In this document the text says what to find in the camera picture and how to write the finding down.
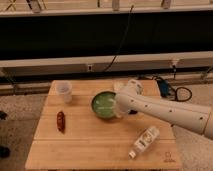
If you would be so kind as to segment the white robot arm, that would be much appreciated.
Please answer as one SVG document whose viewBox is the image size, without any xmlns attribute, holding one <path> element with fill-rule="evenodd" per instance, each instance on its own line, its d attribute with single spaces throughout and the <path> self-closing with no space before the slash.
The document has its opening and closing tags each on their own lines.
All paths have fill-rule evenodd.
<svg viewBox="0 0 213 171">
<path fill-rule="evenodd" d="M 135 79 L 116 82 L 115 109 L 124 115 L 131 110 L 142 112 L 213 140 L 213 109 L 208 106 L 168 101 L 142 94 L 142 84 Z"/>
</svg>

